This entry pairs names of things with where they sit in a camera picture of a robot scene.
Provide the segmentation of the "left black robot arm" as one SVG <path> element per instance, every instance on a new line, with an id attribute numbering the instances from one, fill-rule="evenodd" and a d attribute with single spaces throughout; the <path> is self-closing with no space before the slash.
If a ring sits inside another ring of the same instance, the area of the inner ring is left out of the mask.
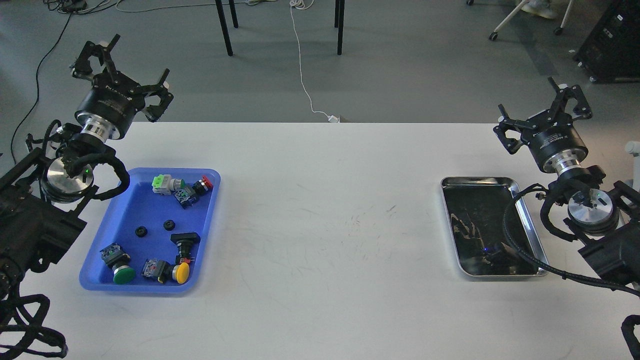
<path id="1" fill-rule="evenodd" d="M 50 299 L 20 295 L 26 274 L 57 264 L 86 227 L 80 212 L 91 200 L 123 194 L 130 174 L 109 140 L 125 137 L 137 113 L 156 122 L 174 96 L 165 69 L 155 84 L 141 85 L 117 70 L 107 45 L 87 41 L 71 66 L 74 78 L 89 80 L 76 123 L 53 121 L 23 160 L 1 178 L 1 332 L 21 333 L 1 346 L 1 358 L 21 354 L 64 358 L 68 347 L 61 332 L 44 326 Z"/>

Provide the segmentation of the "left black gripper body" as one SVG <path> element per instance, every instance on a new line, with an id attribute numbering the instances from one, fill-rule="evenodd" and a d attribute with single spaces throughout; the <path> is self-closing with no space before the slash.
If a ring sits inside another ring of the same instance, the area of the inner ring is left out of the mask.
<path id="1" fill-rule="evenodd" d="M 74 117 L 82 126 L 81 134 L 99 141 L 125 137 L 135 114 L 146 106 L 140 84 L 123 76 L 111 80 L 108 76 L 87 77 L 91 89 L 78 106 Z"/>

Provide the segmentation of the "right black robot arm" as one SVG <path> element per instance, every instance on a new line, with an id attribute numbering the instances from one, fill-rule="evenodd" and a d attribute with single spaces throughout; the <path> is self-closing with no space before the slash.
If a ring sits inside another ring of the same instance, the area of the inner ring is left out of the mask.
<path id="1" fill-rule="evenodd" d="M 591 107 L 579 85 L 549 83 L 555 98 L 548 109 L 526 120 L 509 116 L 502 104 L 493 131 L 505 150 L 515 154 L 527 146 L 542 173 L 557 174 L 548 187 L 535 183 L 519 192 L 503 213 L 503 234 L 517 255 L 528 264 L 564 280 L 639 295 L 640 213 L 639 180 L 617 181 L 611 190 L 601 189 L 606 174 L 601 167 L 583 167 L 588 155 L 574 121 L 592 117 Z M 573 242 L 579 240 L 582 258 L 597 277 L 554 268 L 514 242 L 507 226 L 510 210 L 526 194 L 535 192 L 543 200 L 540 218 L 552 235 Z"/>

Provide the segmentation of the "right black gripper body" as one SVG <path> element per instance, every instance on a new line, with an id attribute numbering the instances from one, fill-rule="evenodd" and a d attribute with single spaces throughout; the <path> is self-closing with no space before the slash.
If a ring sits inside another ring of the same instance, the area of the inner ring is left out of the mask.
<path id="1" fill-rule="evenodd" d="M 527 119 L 536 125 L 535 129 L 524 129 L 520 140 L 528 146 L 534 162 L 542 173 L 555 173 L 552 157 L 568 153 L 582 162 L 589 153 L 585 142 L 573 126 L 573 118 L 560 112 L 555 120 L 549 120 L 548 112 L 538 112 Z"/>

